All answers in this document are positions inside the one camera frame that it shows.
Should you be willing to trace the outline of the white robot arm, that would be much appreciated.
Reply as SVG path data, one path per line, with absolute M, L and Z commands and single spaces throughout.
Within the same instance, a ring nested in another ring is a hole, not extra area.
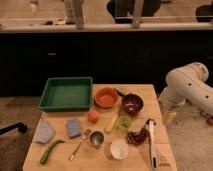
M 208 68 L 200 62 L 193 62 L 167 73 L 167 86 L 158 98 L 164 125 L 168 125 L 175 118 L 176 111 L 187 100 L 206 115 L 213 117 L 213 87 L 205 83 L 208 77 Z

